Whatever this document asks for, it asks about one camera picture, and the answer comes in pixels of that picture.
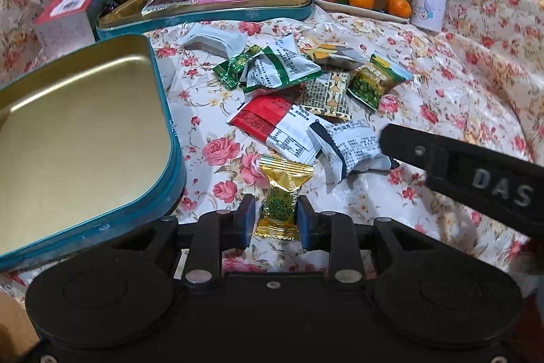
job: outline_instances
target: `wooden floor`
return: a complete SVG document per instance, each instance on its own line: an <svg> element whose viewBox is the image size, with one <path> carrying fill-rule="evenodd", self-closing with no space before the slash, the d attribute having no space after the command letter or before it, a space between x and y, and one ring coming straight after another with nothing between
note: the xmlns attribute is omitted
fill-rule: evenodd
<svg viewBox="0 0 544 363"><path fill-rule="evenodd" d="M0 362L12 363L36 342L27 313L9 295L0 292Z"/></svg>

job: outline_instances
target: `red and white snack package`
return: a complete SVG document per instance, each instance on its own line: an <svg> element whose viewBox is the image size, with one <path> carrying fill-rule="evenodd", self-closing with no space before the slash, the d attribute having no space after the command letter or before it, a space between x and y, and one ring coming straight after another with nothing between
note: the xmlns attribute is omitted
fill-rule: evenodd
<svg viewBox="0 0 544 363"><path fill-rule="evenodd" d="M327 121L282 96L258 96L231 115L227 123L266 144L288 160L312 165L321 146L310 139L309 126Z"/></svg>
<svg viewBox="0 0 544 363"><path fill-rule="evenodd" d="M108 0L51 0L34 31L51 60L94 44L94 27Z"/></svg>

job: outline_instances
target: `floral backdrop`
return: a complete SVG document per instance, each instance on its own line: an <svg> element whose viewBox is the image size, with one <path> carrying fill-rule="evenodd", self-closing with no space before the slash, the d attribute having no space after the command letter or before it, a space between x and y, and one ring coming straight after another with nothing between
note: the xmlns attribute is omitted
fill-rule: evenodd
<svg viewBox="0 0 544 363"><path fill-rule="evenodd" d="M49 1L0 0L0 85L35 66L39 43L32 21ZM366 116L376 130L394 121L543 164L543 19L544 0L448 0L443 30L433 35L411 25L329 16L320 9L305 23L277 19L211 25L245 32L249 43L292 32L299 48L339 42L366 55L379 48L409 69L414 80L383 97L375 114L366 116L352 103L354 118ZM189 27L149 33L188 167L188 186L176 210L180 221L233 208L243 192L262 197L266 180L255 162L268 151L236 128L217 124L236 109L241 93L226 91L214 78L211 68L220 58L177 44ZM318 198L326 190L337 209L356 222L397 214L401 222L503 269L524 241L502 224L430 192L423 186L423 172L408 165L389 175L359 175L332 188L322 173L317 168L303 189L319 210L330 209L322 208ZM229 251L224 258L226 269L324 266L322 252L258 238L246 251ZM1 276L0 288L23 301L25 287L38 272Z"/></svg>

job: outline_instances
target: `red and white box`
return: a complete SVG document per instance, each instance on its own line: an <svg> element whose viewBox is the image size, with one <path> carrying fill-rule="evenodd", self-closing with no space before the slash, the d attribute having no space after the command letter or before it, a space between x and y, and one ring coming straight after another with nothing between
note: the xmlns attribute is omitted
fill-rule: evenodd
<svg viewBox="0 0 544 363"><path fill-rule="evenodd" d="M94 27L108 0L52 0L34 21L34 30L48 59L96 42Z"/></svg>

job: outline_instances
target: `gold wrapped candy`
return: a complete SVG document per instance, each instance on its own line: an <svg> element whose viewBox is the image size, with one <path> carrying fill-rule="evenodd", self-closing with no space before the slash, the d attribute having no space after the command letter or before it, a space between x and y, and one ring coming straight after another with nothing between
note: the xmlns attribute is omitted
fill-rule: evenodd
<svg viewBox="0 0 544 363"><path fill-rule="evenodd" d="M259 168L268 177L268 196L260 209L255 234L282 240L298 240L295 224L299 189L313 176L313 166L262 155Z"/></svg>

